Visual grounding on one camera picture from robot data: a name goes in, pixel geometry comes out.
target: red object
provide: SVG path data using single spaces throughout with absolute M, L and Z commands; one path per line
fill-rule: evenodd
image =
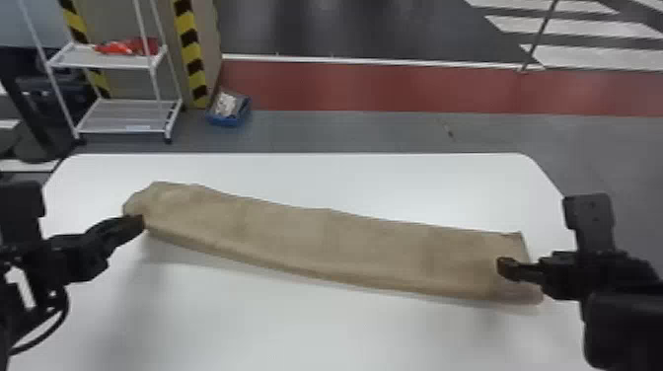
M 147 47 L 150 55 L 156 55 L 159 52 L 159 42 L 155 37 L 147 37 Z M 119 41 L 108 41 L 95 46 L 95 51 L 102 54 L 116 55 L 145 55 L 143 47 L 143 38 L 134 37 Z
M 124 42 L 119 42 L 119 41 L 110 41 L 96 45 L 95 51 L 98 51 L 101 54 L 119 54 L 119 55 L 133 54 L 133 50 L 131 50 L 129 46 L 127 46 Z
M 134 37 L 129 40 L 124 40 L 127 46 L 133 50 L 134 53 L 138 55 L 145 55 L 145 48 L 143 47 L 143 38 Z M 159 42 L 156 37 L 147 37 L 147 47 L 150 49 L 150 55 L 156 55 L 159 52 Z

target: towel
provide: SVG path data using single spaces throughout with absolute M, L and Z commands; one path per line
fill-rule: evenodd
M 496 270 L 529 260 L 520 233 L 383 220 L 156 182 L 123 205 L 158 239 L 217 257 L 353 285 L 538 304 L 541 290 Z

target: white floor marking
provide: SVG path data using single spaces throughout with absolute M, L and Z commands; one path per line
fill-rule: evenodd
M 52 172 L 60 160 L 53 160 L 42 164 L 28 164 L 20 160 L 0 160 L 0 171 L 16 173 L 44 173 Z
M 249 60 L 261 62 L 289 62 L 289 63 L 331 63 L 331 64 L 368 64 L 388 66 L 418 66 L 418 67 L 464 67 L 464 68 L 500 68 L 517 69 L 522 63 L 501 62 L 463 62 L 453 60 L 417 60 L 417 59 L 377 59 L 377 58 L 335 58 L 319 56 L 286 56 L 261 54 L 224 53 L 224 60 Z M 543 70 L 541 64 L 535 63 L 528 69 Z
M 646 5 L 649 8 L 656 9 L 659 12 L 663 12 L 663 1 L 661 0 L 633 0 L 642 5 Z
M 541 18 L 487 16 L 489 21 L 507 33 L 535 34 Z M 663 34 L 634 22 L 603 22 L 552 19 L 546 35 L 575 35 L 593 37 L 646 37 L 663 39 Z
M 0 129 L 13 129 L 19 123 L 17 119 L 0 119 Z
M 551 0 L 465 0 L 473 7 L 477 8 L 506 8 L 506 9 L 527 9 L 527 10 L 547 10 L 551 6 Z M 609 8 L 596 1 L 560 1 L 556 7 L 561 12 L 583 12 L 583 13 L 603 13 L 617 14 L 612 8 Z
M 528 44 L 520 45 L 529 50 Z M 534 57 L 546 67 L 663 70 L 663 50 L 539 45 Z

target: red floor stripe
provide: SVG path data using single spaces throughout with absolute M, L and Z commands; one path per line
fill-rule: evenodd
M 224 61 L 255 109 L 663 116 L 663 74 Z

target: white table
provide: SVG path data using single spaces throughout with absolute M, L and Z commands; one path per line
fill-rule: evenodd
M 572 250 L 561 195 L 517 154 L 83 155 L 44 189 L 45 236 L 117 215 L 152 181 L 300 206 L 494 231 L 531 255 Z M 507 307 L 363 289 L 156 241 L 71 286 L 69 319 L 11 370 L 584 370 L 573 303 Z

